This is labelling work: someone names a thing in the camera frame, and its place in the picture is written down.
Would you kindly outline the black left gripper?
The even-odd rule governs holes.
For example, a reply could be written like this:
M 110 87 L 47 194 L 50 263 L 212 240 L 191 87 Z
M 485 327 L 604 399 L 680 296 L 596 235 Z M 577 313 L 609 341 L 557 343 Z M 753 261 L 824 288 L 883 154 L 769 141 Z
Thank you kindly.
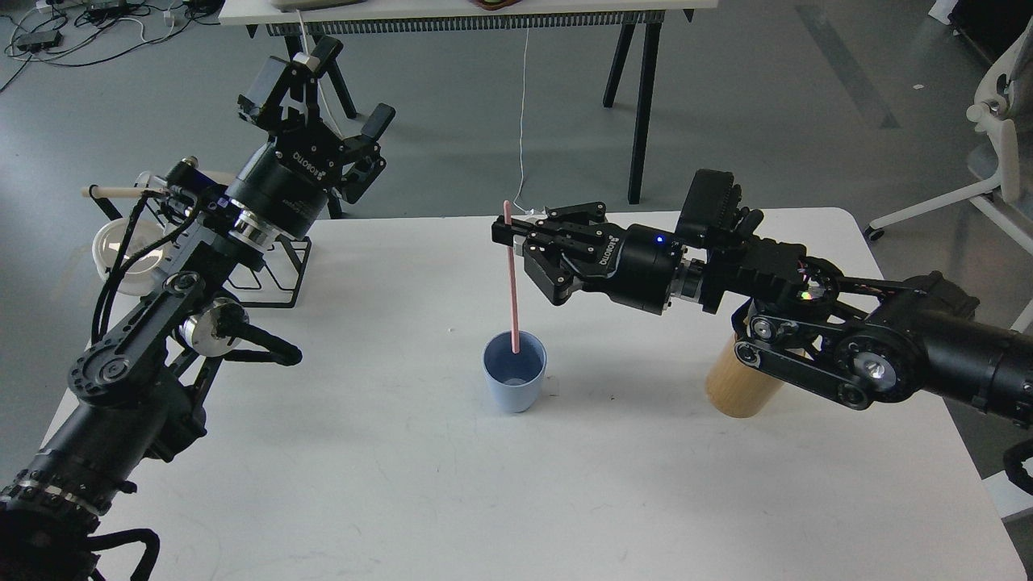
M 270 56 L 250 88 L 237 96 L 237 115 L 267 133 L 267 142 L 237 174 L 226 194 L 243 211 L 292 239 L 307 234 L 333 189 L 357 203 L 385 169 L 378 140 L 397 111 L 378 104 L 359 135 L 341 139 L 320 113 L 320 80 L 338 77 L 343 44 L 321 36 L 310 52 Z

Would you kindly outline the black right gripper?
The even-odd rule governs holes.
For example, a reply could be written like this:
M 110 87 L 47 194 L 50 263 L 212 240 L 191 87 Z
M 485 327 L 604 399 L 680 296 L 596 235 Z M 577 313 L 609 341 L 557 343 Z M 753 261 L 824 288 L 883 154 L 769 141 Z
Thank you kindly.
M 555 306 L 586 290 L 661 314 L 683 255 L 671 232 L 611 224 L 602 202 L 547 208 L 533 222 L 495 222 L 491 238 L 521 251 L 524 272 Z

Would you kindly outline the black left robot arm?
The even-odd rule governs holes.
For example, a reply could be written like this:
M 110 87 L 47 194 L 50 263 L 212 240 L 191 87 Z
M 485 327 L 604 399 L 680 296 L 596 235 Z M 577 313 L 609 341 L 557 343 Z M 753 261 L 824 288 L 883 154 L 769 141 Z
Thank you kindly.
M 99 520 L 140 460 L 170 461 L 204 437 L 204 400 L 225 361 L 294 366 L 298 347 L 256 328 L 226 284 L 237 267 L 263 266 L 275 242 L 305 238 L 336 198 L 357 202 L 385 166 L 379 139 L 394 110 L 379 104 L 357 136 L 340 137 L 320 118 L 317 82 L 336 64 L 332 37 L 309 54 L 271 56 L 240 117 L 267 142 L 232 184 L 178 162 L 157 189 L 176 224 L 157 241 L 119 251 L 88 349 L 68 373 L 79 405 L 25 470 L 2 489 L 4 580 L 99 580 L 101 551 L 144 546 L 133 580 L 147 580 L 160 540 L 151 529 L 100 536 Z

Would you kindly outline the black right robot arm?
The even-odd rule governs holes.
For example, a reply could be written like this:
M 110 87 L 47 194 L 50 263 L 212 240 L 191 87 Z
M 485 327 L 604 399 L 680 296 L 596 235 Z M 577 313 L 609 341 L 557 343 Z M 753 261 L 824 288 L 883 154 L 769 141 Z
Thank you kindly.
M 1031 426 L 1029 336 L 975 322 L 977 298 L 938 271 L 848 277 L 804 245 L 763 238 L 763 213 L 741 198 L 732 173 L 700 169 L 671 232 L 619 227 L 603 203 L 581 203 L 498 217 L 491 238 L 516 248 L 556 306 L 586 290 L 653 314 L 674 299 L 713 314 L 723 295 L 744 295 L 731 317 L 738 361 L 846 408 L 926 391 Z

